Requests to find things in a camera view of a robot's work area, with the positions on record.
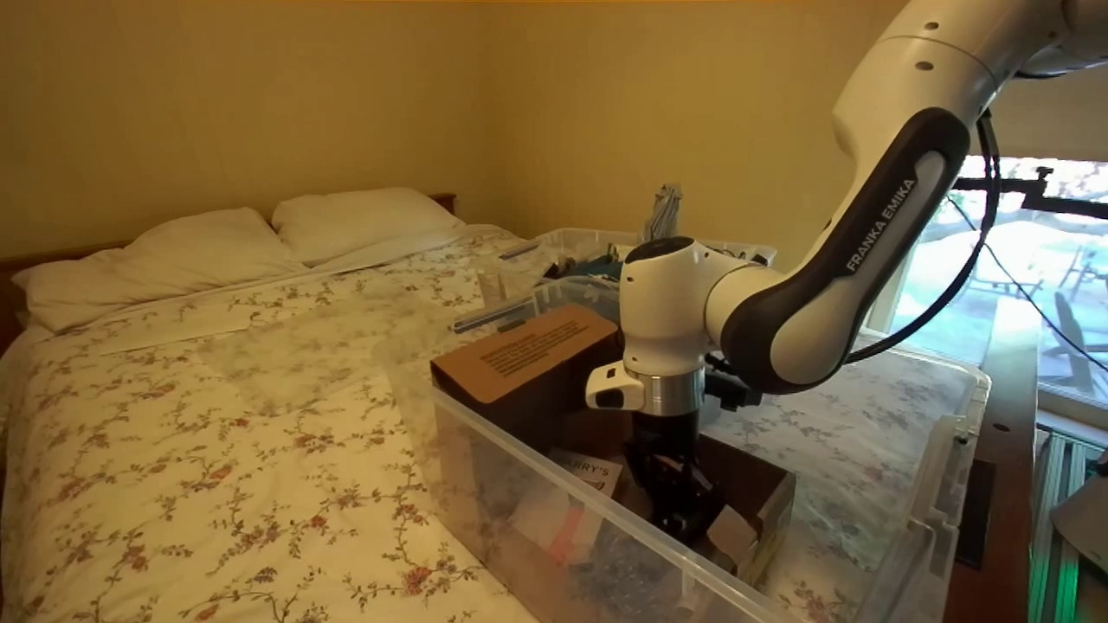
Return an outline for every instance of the mattress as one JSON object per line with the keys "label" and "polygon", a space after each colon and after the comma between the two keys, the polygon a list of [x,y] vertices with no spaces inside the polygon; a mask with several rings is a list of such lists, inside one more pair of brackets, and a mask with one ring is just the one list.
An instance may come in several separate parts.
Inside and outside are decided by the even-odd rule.
{"label": "mattress", "polygon": [[527,619],[432,520],[390,363],[464,246],[130,305],[5,356],[7,619]]}

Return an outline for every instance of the cable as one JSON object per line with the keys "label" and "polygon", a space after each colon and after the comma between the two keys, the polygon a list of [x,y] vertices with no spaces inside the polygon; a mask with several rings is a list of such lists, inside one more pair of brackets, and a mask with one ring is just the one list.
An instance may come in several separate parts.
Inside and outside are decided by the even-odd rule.
{"label": "cable", "polygon": [[990,243],[988,243],[982,248],[990,252],[990,260],[998,262],[998,269],[1005,274],[1005,280],[1014,283],[1019,299],[1036,307],[1036,314],[1042,318],[1042,325],[1046,325],[1058,343],[1068,343],[1078,356],[1085,356],[1092,367],[1096,367],[1096,372],[1108,373],[1108,363],[1104,363],[1104,362],[1096,362],[1092,349],[1085,349],[1079,343],[1074,343],[1074,340],[1058,330],[1058,322],[1051,322],[1051,318],[1042,311],[1042,305],[1036,302],[1036,295],[1029,295],[1029,288],[1019,283],[1014,274],[1002,262],[998,248],[994,248]]}
{"label": "cable", "polygon": [[1002,215],[1002,148],[998,148],[998,134],[994,134],[994,115],[982,110],[981,123],[975,123],[975,142],[981,142],[981,154],[982,154],[982,180],[988,180],[988,202],[982,202],[982,220],[981,220],[981,230],[975,230],[975,243],[967,258],[967,262],[960,266],[960,274],[944,283],[944,291],[916,314],[912,318],[906,325],[899,325],[897,333],[854,349],[845,356],[845,363],[860,363],[860,362],[868,362],[868,356],[881,356],[892,347],[899,347],[902,340],[912,340],[916,330],[926,330],[964,288],[967,280],[973,276],[975,269],[975,260],[988,246],[988,235],[994,231],[998,227],[998,215]]}

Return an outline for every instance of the floral bedspread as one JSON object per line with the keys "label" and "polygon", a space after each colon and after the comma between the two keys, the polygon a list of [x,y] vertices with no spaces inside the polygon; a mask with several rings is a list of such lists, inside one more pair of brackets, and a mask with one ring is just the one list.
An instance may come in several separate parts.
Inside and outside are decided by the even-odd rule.
{"label": "floral bedspread", "polygon": [[432,520],[388,363],[457,246],[99,318],[9,362],[7,619],[527,619]]}
{"label": "floral bedspread", "polygon": [[[480,305],[464,246],[118,311],[5,362],[7,619],[529,619],[440,528],[397,373]],[[710,438],[799,475],[763,591],[847,619],[964,372],[881,362]]]}

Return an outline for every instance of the black object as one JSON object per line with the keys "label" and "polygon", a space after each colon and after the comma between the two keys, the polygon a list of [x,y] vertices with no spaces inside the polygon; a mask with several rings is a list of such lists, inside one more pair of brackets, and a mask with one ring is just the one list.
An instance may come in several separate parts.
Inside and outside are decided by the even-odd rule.
{"label": "black object", "polygon": [[1108,478],[1108,452],[1092,462],[1092,472],[1093,472],[1096,478]]}
{"label": "black object", "polygon": [[637,417],[628,464],[651,500],[651,523],[696,546],[725,508],[718,487],[694,467],[696,417]]}
{"label": "black object", "polygon": [[591,260],[564,260],[547,266],[547,280],[562,276],[602,276],[602,280],[619,280],[619,260],[615,258],[591,258]]}
{"label": "black object", "polygon": [[988,545],[988,529],[990,529],[994,482],[998,482],[998,467],[988,464],[988,462],[973,462],[967,505],[964,505],[964,528],[960,528],[960,550],[956,550],[956,561],[964,569],[982,569],[982,545]]}
{"label": "black object", "polygon": [[702,356],[705,373],[702,373],[702,395],[720,397],[720,409],[740,409],[740,407],[763,407],[763,392],[743,383],[733,367],[720,356]]}
{"label": "black object", "polygon": [[1020,194],[1024,210],[1049,210],[1049,215],[1085,215],[1085,220],[1108,220],[1108,206],[1096,202],[1074,202],[1074,198],[1046,198],[1049,168],[1036,169],[1036,180],[1014,178],[960,178],[956,192],[994,192],[994,194]]}

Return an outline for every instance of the window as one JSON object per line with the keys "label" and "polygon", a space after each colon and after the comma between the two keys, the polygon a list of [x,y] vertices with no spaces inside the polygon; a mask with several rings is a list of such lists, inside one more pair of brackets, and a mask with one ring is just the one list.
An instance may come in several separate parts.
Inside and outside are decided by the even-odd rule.
{"label": "window", "polygon": [[[1036,180],[1049,169],[1046,198],[1074,198],[1108,206],[1108,164],[1074,160],[1002,160],[1005,180]],[[982,164],[973,155],[964,178],[982,178]],[[897,330],[922,314],[938,291],[967,262],[982,215],[981,192],[952,192],[935,210],[930,227],[899,266],[899,280],[886,288],[871,330]],[[1051,215],[1024,207],[1020,194],[1002,198],[1002,215],[990,231],[968,283],[960,299],[913,340],[912,349],[935,355],[942,362],[981,363],[990,340],[994,307],[1002,299],[1024,299],[1049,325],[1068,340],[1085,343],[1104,362],[1108,343],[1108,207],[1104,220]],[[1108,373],[1068,349],[1058,335],[1042,340],[1042,380],[1068,383],[1108,403]]]}

